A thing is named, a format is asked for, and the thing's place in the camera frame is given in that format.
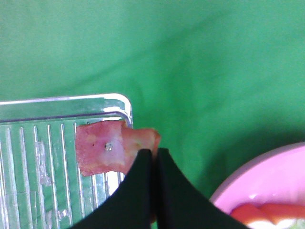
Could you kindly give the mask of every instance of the pink bowl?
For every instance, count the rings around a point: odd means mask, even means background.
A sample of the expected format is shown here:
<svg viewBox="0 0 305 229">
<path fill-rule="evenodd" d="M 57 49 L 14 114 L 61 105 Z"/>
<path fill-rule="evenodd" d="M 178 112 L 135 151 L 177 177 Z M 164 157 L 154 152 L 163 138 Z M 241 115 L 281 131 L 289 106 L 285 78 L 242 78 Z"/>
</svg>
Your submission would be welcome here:
<svg viewBox="0 0 305 229">
<path fill-rule="evenodd" d="M 249 161 L 210 199 L 227 214 L 243 203 L 305 206 L 305 143 L 284 146 Z"/>
</svg>

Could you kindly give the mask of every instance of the red food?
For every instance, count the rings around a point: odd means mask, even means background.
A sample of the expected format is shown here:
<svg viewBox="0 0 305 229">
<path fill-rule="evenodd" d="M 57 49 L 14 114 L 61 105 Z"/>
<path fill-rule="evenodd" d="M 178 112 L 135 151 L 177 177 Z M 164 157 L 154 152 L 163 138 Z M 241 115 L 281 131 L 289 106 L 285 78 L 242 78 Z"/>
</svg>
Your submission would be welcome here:
<svg viewBox="0 0 305 229">
<path fill-rule="evenodd" d="M 140 149 L 156 155 L 161 136 L 152 129 L 132 129 L 124 121 L 102 121 L 76 129 L 76 157 L 83 176 L 127 173 Z"/>
<path fill-rule="evenodd" d="M 293 226 L 297 219 L 305 219 L 305 206 L 267 203 L 257 208 L 252 204 L 243 204 L 230 215 L 249 228 L 285 229 Z"/>
<path fill-rule="evenodd" d="M 305 206 L 292 204 L 264 204 L 259 208 L 277 225 L 284 219 L 305 219 Z"/>
<path fill-rule="evenodd" d="M 244 204 L 235 208 L 231 212 L 231 216 L 237 221 L 248 226 L 255 222 L 258 222 L 260 225 L 265 227 L 272 225 L 268 215 L 252 204 Z"/>
</svg>

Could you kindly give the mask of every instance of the food on plate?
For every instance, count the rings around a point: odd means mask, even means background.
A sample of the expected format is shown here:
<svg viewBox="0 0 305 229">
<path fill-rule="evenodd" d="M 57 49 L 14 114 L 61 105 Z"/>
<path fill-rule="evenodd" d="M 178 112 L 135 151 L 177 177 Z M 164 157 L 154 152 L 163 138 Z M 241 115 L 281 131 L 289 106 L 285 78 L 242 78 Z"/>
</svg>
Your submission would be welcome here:
<svg viewBox="0 0 305 229">
<path fill-rule="evenodd" d="M 231 216 L 249 228 L 274 228 L 274 224 L 269 217 L 252 204 L 244 204 L 235 208 L 231 212 Z"/>
<path fill-rule="evenodd" d="M 265 212 L 275 225 L 282 225 L 280 228 L 294 225 L 298 219 L 305 219 L 305 206 L 269 203 L 262 205 L 260 210 Z"/>
<path fill-rule="evenodd" d="M 230 215 L 252 229 L 305 229 L 305 206 L 243 204 Z"/>
</svg>

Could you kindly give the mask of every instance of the clear plastic tray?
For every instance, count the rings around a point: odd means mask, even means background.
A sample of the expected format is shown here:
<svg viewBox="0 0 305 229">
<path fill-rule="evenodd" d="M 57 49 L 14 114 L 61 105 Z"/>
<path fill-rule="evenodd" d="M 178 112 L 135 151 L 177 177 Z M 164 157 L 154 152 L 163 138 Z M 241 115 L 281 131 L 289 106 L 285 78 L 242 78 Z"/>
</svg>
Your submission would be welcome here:
<svg viewBox="0 0 305 229">
<path fill-rule="evenodd" d="M 64 229 L 97 208 L 123 174 L 80 174 L 76 126 L 120 119 L 132 126 L 120 94 L 0 102 L 0 229 Z"/>
</svg>

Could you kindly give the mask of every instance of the green fabric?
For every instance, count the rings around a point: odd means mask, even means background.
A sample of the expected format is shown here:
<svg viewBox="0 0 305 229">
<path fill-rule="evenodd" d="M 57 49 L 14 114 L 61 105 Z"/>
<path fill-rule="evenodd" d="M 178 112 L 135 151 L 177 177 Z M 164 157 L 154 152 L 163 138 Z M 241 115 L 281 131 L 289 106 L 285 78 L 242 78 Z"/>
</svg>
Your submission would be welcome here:
<svg viewBox="0 0 305 229">
<path fill-rule="evenodd" d="M 0 4 L 0 101 L 122 93 L 207 197 L 305 139 L 303 0 Z"/>
</svg>

